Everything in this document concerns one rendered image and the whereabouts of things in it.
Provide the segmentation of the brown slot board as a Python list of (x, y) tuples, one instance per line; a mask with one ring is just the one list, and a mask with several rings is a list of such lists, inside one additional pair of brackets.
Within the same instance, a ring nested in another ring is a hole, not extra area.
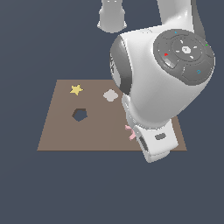
[[(83, 91), (71, 94), (72, 86)], [(118, 97), (107, 101), (113, 89)], [(39, 151), (140, 151), (125, 130), (123, 93), (112, 80), (58, 80), (52, 95)]]

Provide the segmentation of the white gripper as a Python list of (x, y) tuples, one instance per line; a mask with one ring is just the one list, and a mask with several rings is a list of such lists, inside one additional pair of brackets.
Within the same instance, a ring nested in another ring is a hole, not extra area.
[(160, 129), (143, 129), (136, 125), (134, 132), (148, 163), (165, 158), (172, 149), (179, 145), (172, 127), (172, 121), (169, 121)]

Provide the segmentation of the yellow star piece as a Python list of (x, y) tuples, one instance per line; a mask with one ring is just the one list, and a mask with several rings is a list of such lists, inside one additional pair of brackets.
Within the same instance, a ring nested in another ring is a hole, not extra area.
[(81, 88), (81, 85), (72, 86), (72, 90), (70, 91), (71, 94), (78, 95), (79, 92), (83, 91), (83, 88)]

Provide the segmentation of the pink cross piece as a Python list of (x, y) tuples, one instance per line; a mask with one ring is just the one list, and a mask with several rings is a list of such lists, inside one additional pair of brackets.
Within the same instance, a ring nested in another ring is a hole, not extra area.
[(129, 136), (129, 140), (132, 141), (134, 138), (136, 138), (135, 131), (128, 125), (125, 125), (125, 130), (128, 130), (131, 134)]

